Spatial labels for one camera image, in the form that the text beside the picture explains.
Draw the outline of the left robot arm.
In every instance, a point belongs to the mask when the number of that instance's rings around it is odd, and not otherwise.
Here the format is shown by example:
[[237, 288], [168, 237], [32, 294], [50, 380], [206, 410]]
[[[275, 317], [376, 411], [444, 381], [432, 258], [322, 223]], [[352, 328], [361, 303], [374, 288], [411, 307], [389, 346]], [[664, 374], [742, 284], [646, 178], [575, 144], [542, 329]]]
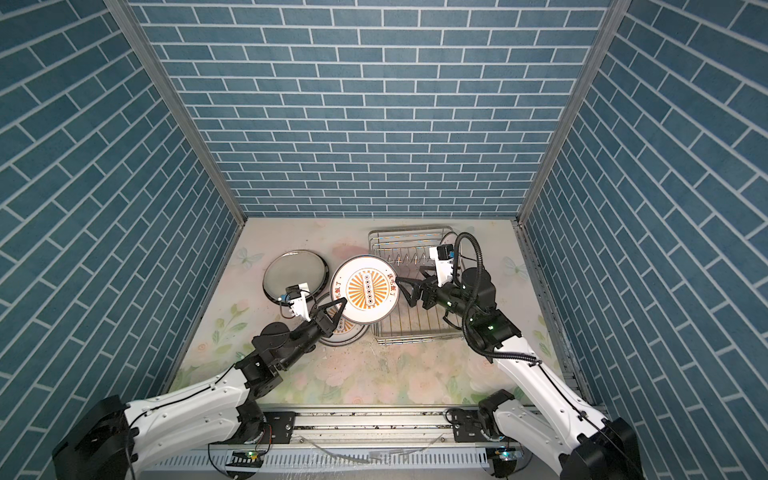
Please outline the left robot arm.
[[256, 441], [266, 428], [258, 405], [303, 355], [336, 330], [347, 300], [312, 307], [295, 329], [267, 325], [253, 351], [223, 373], [161, 396], [96, 402], [53, 449], [59, 479], [129, 479], [167, 458], [214, 443]]

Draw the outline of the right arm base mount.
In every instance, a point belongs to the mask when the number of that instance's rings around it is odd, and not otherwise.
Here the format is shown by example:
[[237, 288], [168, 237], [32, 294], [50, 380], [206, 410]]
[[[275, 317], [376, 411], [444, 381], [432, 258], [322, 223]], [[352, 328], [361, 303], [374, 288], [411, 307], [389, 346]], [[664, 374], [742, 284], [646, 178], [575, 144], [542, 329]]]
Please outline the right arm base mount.
[[512, 400], [515, 400], [512, 393], [500, 389], [482, 398], [474, 408], [447, 408], [443, 417], [456, 443], [510, 442], [513, 438], [501, 432], [493, 414], [503, 403]]

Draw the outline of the orange sunburst plate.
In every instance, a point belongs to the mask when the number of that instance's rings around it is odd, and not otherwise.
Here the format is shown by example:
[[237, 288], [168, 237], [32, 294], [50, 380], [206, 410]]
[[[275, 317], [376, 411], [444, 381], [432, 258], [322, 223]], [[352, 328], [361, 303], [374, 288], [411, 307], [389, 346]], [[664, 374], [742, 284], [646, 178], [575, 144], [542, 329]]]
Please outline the orange sunburst plate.
[[[329, 293], [324, 293], [318, 297], [317, 303], [322, 304], [330, 300], [332, 300], [331, 295]], [[347, 346], [360, 340], [367, 333], [369, 330], [368, 325], [355, 323], [345, 316], [350, 306], [351, 304], [347, 303], [343, 317], [338, 322], [333, 335], [330, 338], [320, 339], [319, 341], [321, 344], [329, 347]]]
[[332, 276], [330, 294], [333, 300], [346, 300], [342, 317], [359, 325], [385, 319], [400, 298], [395, 270], [374, 255], [359, 255], [342, 263]]

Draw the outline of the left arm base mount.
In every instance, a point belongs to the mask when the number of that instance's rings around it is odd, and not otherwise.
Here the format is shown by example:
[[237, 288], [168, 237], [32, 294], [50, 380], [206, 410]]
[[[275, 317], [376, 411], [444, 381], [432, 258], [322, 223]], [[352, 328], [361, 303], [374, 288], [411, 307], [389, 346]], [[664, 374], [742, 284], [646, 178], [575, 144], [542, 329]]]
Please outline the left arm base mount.
[[289, 444], [293, 435], [295, 411], [267, 411], [260, 417], [244, 422], [233, 436], [218, 444]]

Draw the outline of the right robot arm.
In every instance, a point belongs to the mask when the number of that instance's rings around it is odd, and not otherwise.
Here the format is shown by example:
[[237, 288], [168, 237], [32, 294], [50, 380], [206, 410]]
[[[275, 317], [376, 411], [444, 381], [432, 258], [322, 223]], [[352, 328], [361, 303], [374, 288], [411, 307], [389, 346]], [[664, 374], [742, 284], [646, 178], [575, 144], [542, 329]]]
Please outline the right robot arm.
[[410, 306], [442, 306], [462, 320], [470, 349], [508, 375], [535, 405], [530, 413], [511, 393], [479, 404], [486, 434], [509, 437], [562, 479], [641, 479], [637, 435], [621, 419], [608, 419], [575, 393], [536, 356], [520, 329], [498, 308], [486, 270], [471, 267], [458, 281], [431, 275], [396, 280]]

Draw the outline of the plain white deep plate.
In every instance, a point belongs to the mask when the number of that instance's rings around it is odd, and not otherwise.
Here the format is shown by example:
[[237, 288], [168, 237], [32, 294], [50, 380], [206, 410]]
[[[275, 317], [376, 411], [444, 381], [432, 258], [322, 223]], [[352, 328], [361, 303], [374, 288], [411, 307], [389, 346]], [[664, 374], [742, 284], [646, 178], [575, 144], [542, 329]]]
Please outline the plain white deep plate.
[[262, 290], [274, 304], [286, 306], [281, 297], [294, 285], [306, 283], [308, 297], [321, 294], [329, 282], [329, 266], [317, 253], [310, 250], [293, 250], [280, 255], [266, 268]]

